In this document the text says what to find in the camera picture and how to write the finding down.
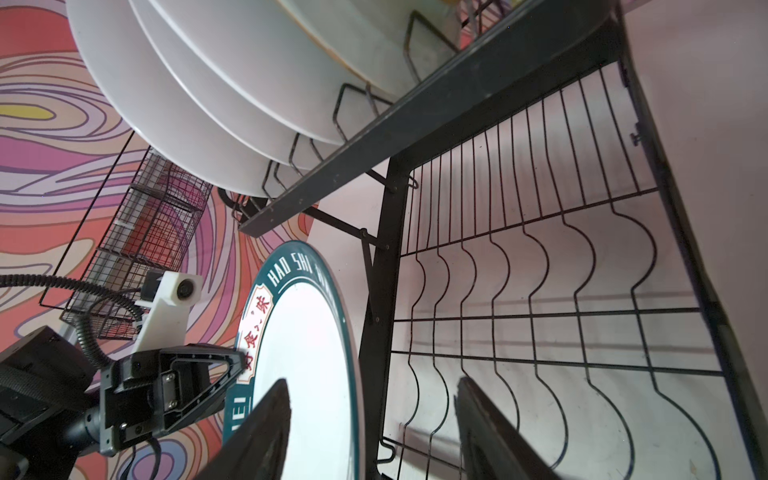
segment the colorful swirl wall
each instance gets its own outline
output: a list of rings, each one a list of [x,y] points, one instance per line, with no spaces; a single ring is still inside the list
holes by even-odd
[[[0,0],[0,273],[53,273],[105,174],[131,134],[81,60],[60,0]],[[58,271],[79,278],[130,183],[147,144],[129,143]],[[205,278],[192,309],[189,343],[233,345],[253,278],[269,253],[290,239],[305,240],[311,219],[293,218],[255,240],[238,233],[214,194],[182,271]],[[49,325],[59,310],[40,306],[37,288],[0,290],[0,350]],[[52,290],[48,305],[62,306]],[[102,345],[114,358],[130,343]],[[221,418],[205,419],[161,440],[157,480],[193,478],[221,447]],[[79,459],[72,479],[119,478],[130,451]],[[142,445],[133,475],[148,478],[154,457]]]

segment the white plate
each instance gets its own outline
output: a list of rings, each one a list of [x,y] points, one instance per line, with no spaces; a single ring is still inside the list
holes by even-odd
[[[365,82],[315,45],[275,0],[151,0],[173,30],[248,101],[288,128],[341,145],[332,115],[342,84]],[[363,95],[345,94],[347,137],[374,118]]]
[[[304,242],[277,247],[253,284],[237,332],[246,369],[227,391],[223,440],[279,379],[290,396],[283,480],[362,479],[362,386],[333,276]]]
[[[418,10],[458,45],[461,25],[454,5],[443,0],[278,0],[306,33],[349,70],[402,97],[416,82],[403,56],[409,17]],[[421,78],[454,51],[423,25],[411,36],[411,59]]]
[[[71,0],[72,34],[88,71],[115,110],[143,139],[179,167],[212,184],[265,197],[269,160],[211,120],[163,65],[128,0]],[[285,185],[298,175],[280,169]],[[267,190],[281,190],[270,175]]]
[[[149,0],[131,0],[134,13],[154,50],[181,87],[224,130],[255,151],[288,164],[296,132],[246,101],[205,65],[165,23]],[[320,141],[315,146],[323,158],[336,149]],[[307,138],[300,138],[293,164],[311,169],[319,160]]]

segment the stacked white plates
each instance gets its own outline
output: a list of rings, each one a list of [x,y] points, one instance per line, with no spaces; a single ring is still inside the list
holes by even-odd
[[[454,44],[460,30],[447,0],[68,0],[67,10],[94,80],[145,140],[256,197],[276,197],[343,143],[333,123],[343,84],[371,84],[387,101],[415,86],[402,54],[411,12]],[[453,55],[420,24],[410,51],[422,78]],[[364,95],[344,94],[347,138],[375,116]],[[262,188],[270,162],[286,167]]]

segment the black bracket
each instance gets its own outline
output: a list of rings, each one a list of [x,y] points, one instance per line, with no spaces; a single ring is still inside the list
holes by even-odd
[[[374,300],[374,299],[378,299],[379,296],[374,294],[374,292],[376,291],[376,281],[374,280],[374,276],[373,276],[373,259],[371,257],[370,246],[373,245],[374,247],[380,248],[382,250],[389,250],[389,245],[384,244],[381,240],[369,234],[367,229],[356,228],[343,220],[339,220],[333,215],[327,214],[322,210],[318,210],[315,207],[307,208],[306,210],[304,210],[304,213],[314,218],[315,220],[319,220],[326,225],[330,225],[331,227],[336,228],[337,230],[341,230],[344,233],[347,233],[349,235],[352,235],[355,238],[360,239],[360,243],[362,244],[362,259],[364,264],[366,265],[366,280],[368,281],[368,299],[369,299],[369,302],[371,303],[371,311],[373,312],[374,321],[379,322],[379,319],[380,319],[379,315],[381,310],[379,309],[378,304],[375,304],[378,300]]]
[[[325,225],[330,225],[331,227],[337,230],[341,230],[342,232],[347,233],[349,235],[352,235],[353,237],[358,238],[363,242],[367,242],[376,248],[381,248],[384,250],[389,249],[389,245],[384,245],[382,242],[379,241],[379,239],[377,239],[373,235],[368,235],[368,232],[366,229],[354,227],[353,225],[350,225],[349,223],[343,220],[339,220],[333,215],[327,214],[326,212],[322,210],[318,210],[315,207],[307,208],[306,210],[304,210],[304,213],[314,218],[315,220],[319,220],[323,222]]]

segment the screw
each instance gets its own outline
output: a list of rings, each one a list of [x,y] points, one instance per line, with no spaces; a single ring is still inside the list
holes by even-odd
[[[191,297],[193,292],[194,283],[189,279],[181,280],[181,283],[176,288],[176,295],[182,300]]]

